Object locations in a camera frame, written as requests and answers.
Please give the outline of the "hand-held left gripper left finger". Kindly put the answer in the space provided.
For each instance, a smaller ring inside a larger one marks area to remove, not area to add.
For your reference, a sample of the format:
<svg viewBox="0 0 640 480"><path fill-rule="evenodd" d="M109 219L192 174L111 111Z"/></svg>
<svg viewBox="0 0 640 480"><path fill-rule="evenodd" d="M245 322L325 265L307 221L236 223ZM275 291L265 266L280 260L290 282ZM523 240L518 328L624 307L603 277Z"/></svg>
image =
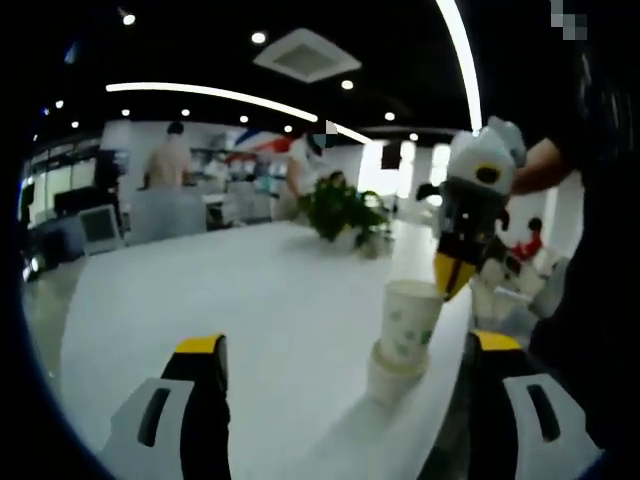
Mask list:
<svg viewBox="0 0 640 480"><path fill-rule="evenodd" d="M229 479L226 336L178 344L111 418L99 460L116 479Z"/></svg>

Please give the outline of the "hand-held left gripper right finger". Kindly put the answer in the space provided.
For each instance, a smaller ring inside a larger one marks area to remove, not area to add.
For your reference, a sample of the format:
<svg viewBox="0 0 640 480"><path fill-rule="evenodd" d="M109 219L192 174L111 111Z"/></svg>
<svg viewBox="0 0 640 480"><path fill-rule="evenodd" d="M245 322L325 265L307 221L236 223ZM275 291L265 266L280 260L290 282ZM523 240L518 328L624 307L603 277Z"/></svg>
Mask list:
<svg viewBox="0 0 640 480"><path fill-rule="evenodd" d="M580 479L602 456L586 415L513 338L468 336L471 479Z"/></svg>

